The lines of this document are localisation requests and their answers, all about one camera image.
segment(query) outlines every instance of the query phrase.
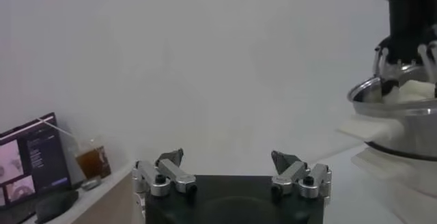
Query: metal pot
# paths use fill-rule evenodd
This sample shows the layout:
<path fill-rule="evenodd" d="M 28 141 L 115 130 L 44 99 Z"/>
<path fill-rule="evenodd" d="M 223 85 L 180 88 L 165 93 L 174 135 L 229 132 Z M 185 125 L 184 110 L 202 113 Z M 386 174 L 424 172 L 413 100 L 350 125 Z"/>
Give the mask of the metal pot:
<path fill-rule="evenodd" d="M 408 80 L 427 80 L 423 66 L 398 68 L 391 77 L 396 78 L 400 85 Z M 340 131 L 361 137 L 363 133 L 367 136 L 369 131 L 377 129 L 380 131 L 378 137 L 361 139 L 369 146 L 392 155 L 437 161 L 437 99 L 384 104 L 378 100 L 380 94 L 379 77 L 354 87 L 348 94 L 348 100 L 359 116 L 353 117 Z"/>

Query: white countertop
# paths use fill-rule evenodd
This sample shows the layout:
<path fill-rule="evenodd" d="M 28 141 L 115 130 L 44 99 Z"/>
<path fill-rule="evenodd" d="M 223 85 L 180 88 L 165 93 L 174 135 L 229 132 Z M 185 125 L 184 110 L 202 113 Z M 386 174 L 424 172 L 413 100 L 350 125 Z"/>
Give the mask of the white countertop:
<path fill-rule="evenodd" d="M 79 198 L 76 203 L 61 216 L 49 221 L 48 224 L 71 224 L 77 220 L 82 214 L 84 214 L 90 207 L 92 207 L 99 199 L 105 196 L 118 182 L 122 181 L 126 176 L 130 174 L 133 168 L 133 163 L 124 165 L 121 169 L 113 172 L 110 176 L 106 177 L 102 184 L 90 191 L 79 190 Z M 36 216 L 33 216 L 24 224 L 34 224 Z"/>
<path fill-rule="evenodd" d="M 333 171 L 331 203 L 326 207 L 324 224 L 403 224 L 376 199 L 369 175 L 350 161 L 366 147 L 362 145 L 319 161 Z"/>

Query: white wall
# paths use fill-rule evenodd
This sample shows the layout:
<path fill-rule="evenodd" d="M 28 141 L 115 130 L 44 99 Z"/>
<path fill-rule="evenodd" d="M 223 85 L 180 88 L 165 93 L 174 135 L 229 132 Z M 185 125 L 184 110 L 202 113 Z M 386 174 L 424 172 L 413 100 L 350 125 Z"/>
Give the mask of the white wall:
<path fill-rule="evenodd" d="M 182 147 L 193 173 L 265 174 L 271 149 L 354 145 L 334 130 L 389 32 L 384 0 L 8 1 L 0 129 L 55 111 L 115 169 Z"/>

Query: white table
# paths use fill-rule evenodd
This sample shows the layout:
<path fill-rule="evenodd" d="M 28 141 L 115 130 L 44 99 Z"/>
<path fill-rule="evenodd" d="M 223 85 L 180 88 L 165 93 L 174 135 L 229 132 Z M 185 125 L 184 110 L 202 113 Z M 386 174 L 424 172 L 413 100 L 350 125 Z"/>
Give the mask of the white table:
<path fill-rule="evenodd" d="M 369 175 L 350 161 L 366 147 L 362 145 L 319 161 L 333 171 L 331 203 L 325 211 L 325 224 L 403 224 L 374 197 L 368 185 Z"/>

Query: silver metal bracket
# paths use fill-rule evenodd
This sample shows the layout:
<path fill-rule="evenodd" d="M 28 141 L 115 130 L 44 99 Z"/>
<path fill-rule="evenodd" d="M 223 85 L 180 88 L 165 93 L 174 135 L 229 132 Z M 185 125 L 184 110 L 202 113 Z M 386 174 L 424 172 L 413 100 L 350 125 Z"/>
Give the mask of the silver metal bracket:
<path fill-rule="evenodd" d="M 296 161 L 290 165 L 283 173 L 272 177 L 272 189 L 277 189 L 277 194 L 287 195 L 293 190 L 293 186 L 297 181 L 305 177 L 309 173 L 307 164 L 301 161 Z"/>
<path fill-rule="evenodd" d="M 160 160 L 158 170 L 175 183 L 178 192 L 190 194 L 197 190 L 196 177 L 185 173 L 169 159 Z"/>
<path fill-rule="evenodd" d="M 324 197 L 325 204 L 329 204 L 332 171 L 327 165 L 316 164 L 309 174 L 299 180 L 300 196 L 308 199 Z"/>
<path fill-rule="evenodd" d="M 380 77 L 384 76 L 384 69 L 387 61 L 387 56 L 389 55 L 388 48 L 377 48 L 375 59 L 373 61 L 373 75 Z"/>
<path fill-rule="evenodd" d="M 429 43 L 428 48 L 431 51 L 432 62 L 432 72 L 434 73 L 434 83 L 437 81 L 437 41 L 432 41 Z"/>
<path fill-rule="evenodd" d="M 170 193 L 171 181 L 148 161 L 137 161 L 132 170 L 132 179 L 135 193 L 150 191 L 155 197 L 164 197 Z"/>
<path fill-rule="evenodd" d="M 145 220 L 146 206 L 144 193 L 134 193 L 134 202 L 137 205 L 138 212 L 141 214 L 140 219 Z"/>
<path fill-rule="evenodd" d="M 432 46 L 430 47 L 430 49 L 434 57 L 433 51 L 435 51 L 435 49 Z M 417 53 L 421 56 L 423 67 L 425 68 L 426 74 L 428 76 L 428 81 L 430 83 L 435 83 L 437 81 L 435 64 L 430 61 L 427 52 L 428 52 L 428 47 L 426 45 L 420 44 L 419 47 L 417 47 Z"/>

